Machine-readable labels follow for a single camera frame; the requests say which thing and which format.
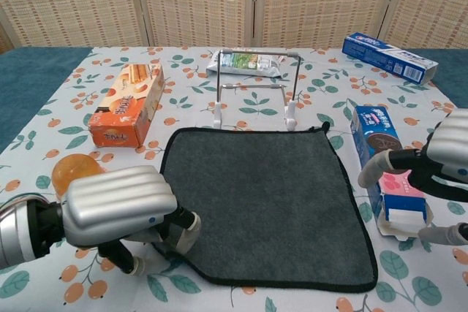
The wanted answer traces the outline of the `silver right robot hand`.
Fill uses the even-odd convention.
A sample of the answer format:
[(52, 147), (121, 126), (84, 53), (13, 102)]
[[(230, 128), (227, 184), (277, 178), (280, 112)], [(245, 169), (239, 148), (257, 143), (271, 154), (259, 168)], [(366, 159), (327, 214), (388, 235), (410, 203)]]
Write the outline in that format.
[(358, 185), (368, 192), (381, 235), (467, 244), (467, 223), (433, 226), (426, 200), (467, 201), (467, 110), (449, 113), (416, 148), (402, 147), (383, 107), (356, 107), (350, 128), (362, 166)]

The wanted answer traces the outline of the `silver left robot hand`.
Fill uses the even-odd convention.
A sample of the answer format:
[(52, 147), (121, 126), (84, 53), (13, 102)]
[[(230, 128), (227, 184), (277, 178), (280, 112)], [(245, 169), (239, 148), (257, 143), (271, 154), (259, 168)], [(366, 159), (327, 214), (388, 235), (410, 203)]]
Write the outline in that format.
[(170, 184), (153, 166), (129, 167), (73, 180), (61, 198), (67, 242), (96, 247), (123, 273), (140, 275), (145, 263), (123, 240), (167, 242), (171, 225), (182, 229), (171, 248), (186, 254), (198, 239), (201, 219), (176, 199)]

